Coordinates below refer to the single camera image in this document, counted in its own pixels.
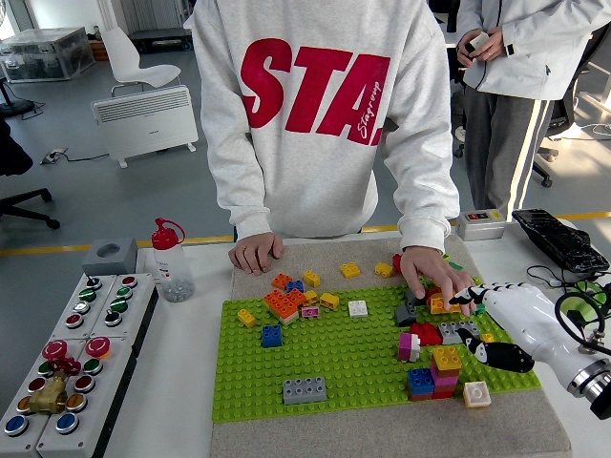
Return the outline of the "person's left hand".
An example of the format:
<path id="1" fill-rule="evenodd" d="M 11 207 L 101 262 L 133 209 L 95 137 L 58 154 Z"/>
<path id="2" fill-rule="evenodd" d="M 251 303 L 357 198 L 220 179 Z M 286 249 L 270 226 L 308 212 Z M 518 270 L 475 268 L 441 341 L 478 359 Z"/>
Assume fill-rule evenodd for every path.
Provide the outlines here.
<path id="1" fill-rule="evenodd" d="M 425 296 L 420 276 L 428 277 L 441 287 L 444 308 L 449 310 L 449 299 L 457 292 L 474 286 L 473 278 L 463 271 L 455 270 L 443 259 L 442 254 L 430 247 L 409 246 L 403 251 L 400 267 L 411 290 L 418 298 Z"/>
<path id="2" fill-rule="evenodd" d="M 472 53 L 472 56 L 478 61 L 490 62 L 506 54 L 502 28 L 493 28 L 487 31 L 487 34 L 489 36 L 488 40 Z"/>

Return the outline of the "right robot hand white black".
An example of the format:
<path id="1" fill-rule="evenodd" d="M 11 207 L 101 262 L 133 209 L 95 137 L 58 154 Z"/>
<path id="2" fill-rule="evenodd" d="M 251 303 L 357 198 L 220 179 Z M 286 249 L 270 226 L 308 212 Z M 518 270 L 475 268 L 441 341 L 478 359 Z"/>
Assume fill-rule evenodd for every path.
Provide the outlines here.
<path id="1" fill-rule="evenodd" d="M 610 362 L 601 354 L 584 354 L 562 329 L 554 304 L 528 283 L 493 283 L 456 293 L 450 303 L 482 303 L 513 342 L 534 361 L 548 364 L 560 384 L 574 396 L 584 396 L 588 384 L 610 382 Z"/>

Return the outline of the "person's right hand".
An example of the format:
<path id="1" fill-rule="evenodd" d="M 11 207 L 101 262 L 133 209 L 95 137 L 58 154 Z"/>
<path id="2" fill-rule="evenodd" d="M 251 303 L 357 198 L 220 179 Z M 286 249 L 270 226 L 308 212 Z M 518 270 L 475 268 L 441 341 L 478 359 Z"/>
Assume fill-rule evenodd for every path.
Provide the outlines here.
<path id="1" fill-rule="evenodd" d="M 479 36 L 481 29 L 473 29 L 467 31 L 457 43 L 457 61 L 461 67 L 470 68 L 473 65 L 473 59 L 467 51 L 466 45 Z"/>
<path id="2" fill-rule="evenodd" d="M 229 251 L 232 264 L 246 274 L 259 276 L 270 269 L 269 258 L 278 260 L 284 251 L 281 236 L 266 232 L 239 239 Z"/>

